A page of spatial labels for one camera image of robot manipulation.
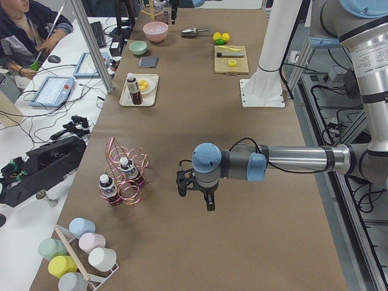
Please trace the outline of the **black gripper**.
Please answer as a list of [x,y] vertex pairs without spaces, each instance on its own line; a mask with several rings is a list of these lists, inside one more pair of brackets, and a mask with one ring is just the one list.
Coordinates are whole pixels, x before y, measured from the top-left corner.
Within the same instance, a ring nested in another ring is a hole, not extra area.
[[170,0],[169,4],[170,4],[171,9],[172,9],[172,14],[171,14],[171,20],[172,21],[171,21],[171,24],[175,25],[175,19],[176,19],[177,12],[178,12],[178,7],[179,7],[179,0]]
[[178,193],[181,197],[185,197],[188,190],[200,191],[204,194],[206,208],[208,212],[215,211],[215,197],[214,193],[218,188],[218,180],[215,182],[200,182],[195,174],[194,168],[184,170],[182,163],[191,162],[191,160],[181,160],[178,163],[178,171],[176,172],[176,185]]

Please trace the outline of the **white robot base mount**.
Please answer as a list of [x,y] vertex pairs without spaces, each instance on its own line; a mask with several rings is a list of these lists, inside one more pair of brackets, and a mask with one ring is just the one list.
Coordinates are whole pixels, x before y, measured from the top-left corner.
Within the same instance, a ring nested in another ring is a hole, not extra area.
[[284,107],[281,64],[302,0],[274,1],[257,71],[240,80],[243,107]]

